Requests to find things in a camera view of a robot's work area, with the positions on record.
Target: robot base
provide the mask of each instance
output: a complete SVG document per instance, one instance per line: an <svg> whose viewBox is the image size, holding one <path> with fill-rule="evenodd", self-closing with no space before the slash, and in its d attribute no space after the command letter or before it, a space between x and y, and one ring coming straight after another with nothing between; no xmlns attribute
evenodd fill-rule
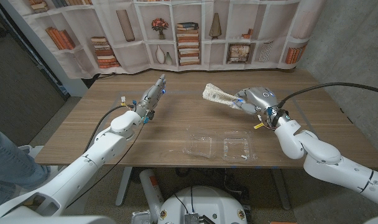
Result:
<svg viewBox="0 0 378 224"><path fill-rule="evenodd" d="M186 206L189 214L192 214L191 200L193 198L193 210L201 218L205 215L215 224L219 223L247 223L242 205L230 194L223 190L209 186L187 187L176 193L179 200ZM174 195L167 199L161 208L159 224L165 223L199 223L184 222L187 211L182 203Z"/></svg>

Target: bookshelf backdrop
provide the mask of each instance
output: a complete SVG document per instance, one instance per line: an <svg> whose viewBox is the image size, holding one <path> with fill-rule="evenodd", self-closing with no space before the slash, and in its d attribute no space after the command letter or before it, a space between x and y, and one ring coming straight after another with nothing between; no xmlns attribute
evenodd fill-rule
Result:
<svg viewBox="0 0 378 224"><path fill-rule="evenodd" d="M294 68L325 4L325 0L8 1L70 78L148 68L177 72ZM152 27L158 18L168 24L162 36ZM186 39L193 51L185 58ZM106 43L95 47L100 40ZM65 48L58 41L65 41Z"/></svg>

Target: gray wall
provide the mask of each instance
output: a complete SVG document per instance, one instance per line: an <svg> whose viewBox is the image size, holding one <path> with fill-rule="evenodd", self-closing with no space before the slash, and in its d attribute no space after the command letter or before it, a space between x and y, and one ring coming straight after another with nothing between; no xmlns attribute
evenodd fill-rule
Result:
<svg viewBox="0 0 378 224"><path fill-rule="evenodd" d="M327 1L297 68L320 83L378 88L378 1ZM378 93L346 86L325 90L378 150Z"/></svg>

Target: white vase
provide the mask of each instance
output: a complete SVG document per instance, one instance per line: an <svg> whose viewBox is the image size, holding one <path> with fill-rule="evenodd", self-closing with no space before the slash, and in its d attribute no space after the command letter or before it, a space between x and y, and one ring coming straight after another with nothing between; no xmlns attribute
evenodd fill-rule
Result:
<svg viewBox="0 0 378 224"><path fill-rule="evenodd" d="M165 55L163 50L160 48L160 46L157 46L156 50L156 59L159 63L163 64L165 62Z"/></svg>
<svg viewBox="0 0 378 224"><path fill-rule="evenodd" d="M168 53L168 52L167 52L167 56L165 56L165 63L167 65L172 65L172 58L171 58L170 53Z"/></svg>

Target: flower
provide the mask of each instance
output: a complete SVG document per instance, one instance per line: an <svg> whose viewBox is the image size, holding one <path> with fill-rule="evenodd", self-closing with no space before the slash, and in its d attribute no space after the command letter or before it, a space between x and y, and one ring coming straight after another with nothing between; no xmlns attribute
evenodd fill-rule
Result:
<svg viewBox="0 0 378 224"><path fill-rule="evenodd" d="M152 28L156 31L162 31L168 28L168 23L165 22L162 18L156 18L152 21Z"/></svg>

